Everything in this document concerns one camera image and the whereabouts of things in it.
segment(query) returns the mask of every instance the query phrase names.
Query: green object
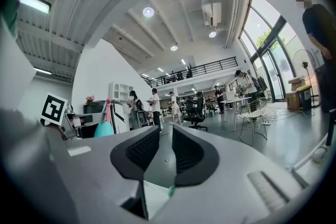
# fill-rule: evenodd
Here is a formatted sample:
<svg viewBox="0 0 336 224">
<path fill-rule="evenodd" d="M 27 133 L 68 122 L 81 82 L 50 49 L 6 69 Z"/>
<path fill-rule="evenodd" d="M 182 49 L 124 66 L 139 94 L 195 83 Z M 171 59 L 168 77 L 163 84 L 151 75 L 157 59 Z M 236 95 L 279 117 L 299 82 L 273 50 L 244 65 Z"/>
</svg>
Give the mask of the green object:
<svg viewBox="0 0 336 224">
<path fill-rule="evenodd" d="M 19 0 L 5 0 L 1 9 L 1 14 L 3 15 L 7 27 L 13 37 L 15 37 L 16 33 L 16 19 L 19 4 Z"/>
<path fill-rule="evenodd" d="M 175 186 L 170 186 L 168 190 L 168 196 L 169 198 L 172 198 L 175 192 Z"/>
</svg>

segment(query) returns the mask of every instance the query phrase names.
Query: green shirt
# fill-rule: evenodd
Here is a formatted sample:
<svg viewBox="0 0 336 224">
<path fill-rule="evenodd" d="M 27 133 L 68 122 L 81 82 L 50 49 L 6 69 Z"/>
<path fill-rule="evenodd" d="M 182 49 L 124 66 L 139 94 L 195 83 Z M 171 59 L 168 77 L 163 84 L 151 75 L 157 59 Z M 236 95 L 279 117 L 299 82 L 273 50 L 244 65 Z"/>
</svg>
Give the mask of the green shirt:
<svg viewBox="0 0 336 224">
<path fill-rule="evenodd" d="M 19 4 L 19 0 L 5 0 L 5 3 L 1 9 L 1 14 L 4 17 L 4 21 L 6 22 L 7 27 L 13 37 L 15 37 L 16 33 L 16 19 Z"/>
</svg>

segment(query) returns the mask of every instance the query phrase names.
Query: round ceiling light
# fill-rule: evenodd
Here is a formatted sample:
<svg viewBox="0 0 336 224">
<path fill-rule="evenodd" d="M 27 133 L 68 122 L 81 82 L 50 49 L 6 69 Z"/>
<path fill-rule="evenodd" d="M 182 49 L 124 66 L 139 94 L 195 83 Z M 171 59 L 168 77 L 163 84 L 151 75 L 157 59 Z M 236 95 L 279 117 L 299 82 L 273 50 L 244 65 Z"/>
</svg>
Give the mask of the round ceiling light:
<svg viewBox="0 0 336 224">
<path fill-rule="evenodd" d="M 151 7 L 144 8 L 142 14 L 146 17 L 152 17 L 154 15 L 154 10 Z"/>
<path fill-rule="evenodd" d="M 170 50 L 172 51 L 176 51 L 178 49 L 178 45 L 173 45 L 172 47 L 170 47 Z"/>
<path fill-rule="evenodd" d="M 216 35 L 217 35 L 217 33 L 215 31 L 213 31 L 209 34 L 209 37 L 215 37 Z"/>
</svg>

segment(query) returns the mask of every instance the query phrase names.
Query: standing fan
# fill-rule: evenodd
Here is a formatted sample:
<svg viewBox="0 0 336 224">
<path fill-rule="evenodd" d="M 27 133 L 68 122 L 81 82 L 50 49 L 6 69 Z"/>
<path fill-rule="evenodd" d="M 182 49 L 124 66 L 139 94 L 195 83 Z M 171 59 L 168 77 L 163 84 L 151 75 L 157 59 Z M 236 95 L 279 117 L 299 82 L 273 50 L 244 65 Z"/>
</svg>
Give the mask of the standing fan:
<svg viewBox="0 0 336 224">
<path fill-rule="evenodd" d="M 311 85 L 311 78 L 314 76 L 316 68 L 313 55 L 307 50 L 298 50 L 293 57 L 293 67 L 297 77 L 299 77 L 300 80 L 309 81 Z M 311 96 L 313 100 L 312 108 L 318 107 L 320 104 L 315 105 L 312 85 Z"/>
</svg>

